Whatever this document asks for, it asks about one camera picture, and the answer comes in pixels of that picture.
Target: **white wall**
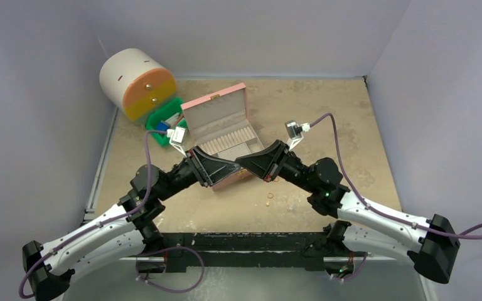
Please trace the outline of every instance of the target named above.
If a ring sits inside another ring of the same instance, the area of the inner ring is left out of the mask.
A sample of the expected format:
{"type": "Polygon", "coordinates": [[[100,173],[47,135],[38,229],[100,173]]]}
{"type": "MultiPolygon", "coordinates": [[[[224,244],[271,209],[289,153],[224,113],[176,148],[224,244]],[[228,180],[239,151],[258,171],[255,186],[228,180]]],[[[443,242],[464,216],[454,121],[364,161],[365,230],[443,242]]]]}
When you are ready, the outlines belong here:
{"type": "Polygon", "coordinates": [[[80,222],[114,109],[105,60],[76,1],[0,1],[0,300],[19,299],[25,243],[80,222]]]}
{"type": "MultiPolygon", "coordinates": [[[[482,0],[411,2],[369,91],[402,206],[482,222],[482,0]]],[[[440,300],[482,300],[482,241],[462,241],[440,300]]]]}
{"type": "Polygon", "coordinates": [[[177,76],[366,75],[410,0],[82,0],[108,54],[177,76]]]}

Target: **purple cable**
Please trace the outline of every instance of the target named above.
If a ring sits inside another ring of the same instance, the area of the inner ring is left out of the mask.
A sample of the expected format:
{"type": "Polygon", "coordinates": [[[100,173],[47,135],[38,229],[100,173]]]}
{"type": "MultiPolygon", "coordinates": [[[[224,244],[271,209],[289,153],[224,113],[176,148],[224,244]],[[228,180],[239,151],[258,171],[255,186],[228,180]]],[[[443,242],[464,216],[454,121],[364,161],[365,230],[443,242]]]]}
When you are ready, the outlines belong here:
{"type": "Polygon", "coordinates": [[[143,276],[141,276],[139,274],[139,269],[137,267],[137,263],[136,263],[136,272],[137,272],[137,278],[136,280],[141,280],[143,281],[144,283],[148,284],[148,285],[151,285],[153,287],[156,287],[160,290],[163,290],[165,292],[168,292],[168,293],[187,293],[189,292],[190,290],[193,290],[194,288],[196,288],[200,282],[202,281],[202,278],[204,278],[204,261],[202,260],[202,257],[193,249],[191,248],[187,248],[185,246],[172,246],[170,248],[165,248],[163,250],[159,250],[159,251],[155,251],[155,252],[152,252],[152,253],[146,253],[146,254],[139,254],[138,256],[153,256],[153,255],[157,255],[157,254],[160,254],[160,253],[165,253],[165,252],[168,252],[168,251],[172,251],[172,250],[186,250],[186,251],[189,251],[191,253],[193,253],[198,261],[200,261],[200,267],[201,267],[201,272],[200,272],[200,277],[198,278],[198,280],[196,281],[195,284],[193,284],[192,286],[186,288],[186,289],[183,289],[183,290],[173,290],[172,288],[166,288],[166,287],[162,287],[158,284],[155,284],[153,282],[150,282],[149,280],[145,279],[143,276]]]}
{"type": "MultiPolygon", "coordinates": [[[[113,218],[108,218],[108,219],[105,219],[105,220],[101,221],[100,227],[103,227],[107,223],[111,223],[115,220],[118,220],[120,218],[124,218],[126,216],[130,216],[130,215],[138,212],[141,208],[143,208],[143,206],[145,206],[145,203],[147,203],[147,200],[149,199],[149,196],[151,195],[151,183],[153,181],[152,172],[151,172],[153,164],[151,162],[151,155],[149,153],[149,139],[148,139],[149,135],[152,134],[152,133],[167,135],[167,132],[164,131],[164,130],[148,130],[147,132],[145,132],[145,157],[147,158],[147,176],[148,176],[148,178],[147,178],[147,191],[145,192],[145,197],[143,198],[143,202],[139,203],[134,209],[132,209],[132,210],[126,212],[126,213],[123,213],[123,214],[120,214],[118,216],[114,216],[113,218]]],[[[23,292],[23,289],[24,289],[24,286],[25,286],[26,282],[28,281],[28,277],[30,277],[30,275],[36,270],[36,268],[39,265],[41,265],[45,260],[47,260],[49,257],[53,256],[53,253],[56,253],[56,252],[60,251],[65,246],[69,245],[70,243],[72,243],[76,239],[78,239],[78,238],[82,237],[83,235],[93,231],[96,228],[98,228],[97,225],[93,225],[93,226],[90,226],[88,228],[85,228],[84,230],[78,232],[77,234],[69,237],[67,240],[63,241],[58,246],[54,247],[53,252],[49,252],[49,253],[45,254],[38,261],[36,261],[34,263],[34,265],[32,267],[30,267],[30,269],[25,273],[25,276],[21,280],[21,284],[19,285],[19,296],[22,299],[29,299],[29,298],[34,297],[33,293],[30,294],[30,295],[25,295],[24,292],[23,292]]]]}
{"type": "MultiPolygon", "coordinates": [[[[361,196],[361,194],[359,193],[357,188],[354,186],[354,184],[352,184],[352,181],[350,180],[350,178],[346,174],[345,167],[343,166],[343,160],[341,158],[341,150],[339,149],[339,140],[337,138],[337,125],[335,124],[335,118],[333,117],[333,114],[332,113],[326,113],[326,114],[322,115],[319,119],[317,119],[313,123],[311,123],[309,126],[314,127],[321,120],[323,120],[324,118],[326,118],[328,116],[330,116],[331,123],[333,125],[333,135],[335,137],[335,147],[337,148],[337,159],[339,161],[339,166],[341,167],[341,172],[343,172],[343,176],[345,177],[346,181],[350,185],[350,188],[352,189],[354,194],[357,196],[357,198],[361,201],[361,203],[363,203],[363,205],[365,205],[367,208],[370,208],[370,210],[372,210],[374,213],[376,213],[380,216],[383,216],[384,218],[391,219],[393,221],[397,221],[399,223],[406,224],[408,226],[413,226],[413,223],[411,223],[410,221],[406,221],[404,219],[397,218],[397,217],[389,215],[387,213],[383,213],[383,212],[377,210],[376,208],[374,208],[373,206],[370,206],[365,201],[365,199],[361,196]]],[[[425,226],[422,226],[422,225],[419,225],[419,224],[416,225],[416,228],[418,228],[420,230],[428,231],[428,232],[431,232],[431,233],[434,233],[434,234],[437,234],[437,235],[452,237],[452,238],[459,238],[459,239],[462,239],[462,240],[482,240],[482,235],[467,235],[470,232],[476,231],[477,229],[481,229],[482,223],[477,224],[476,226],[473,226],[469,229],[466,229],[463,232],[461,232],[460,234],[446,233],[446,232],[431,229],[431,228],[428,228],[428,227],[425,227],[425,226]]]]}
{"type": "Polygon", "coordinates": [[[352,280],[354,279],[357,274],[359,274],[359,272],[363,269],[363,267],[365,266],[365,262],[367,262],[367,256],[368,256],[368,253],[365,253],[365,256],[363,256],[363,260],[361,261],[361,264],[359,265],[359,267],[357,268],[357,270],[355,270],[350,276],[346,277],[346,278],[342,278],[343,281],[349,281],[349,280],[352,280]]]}

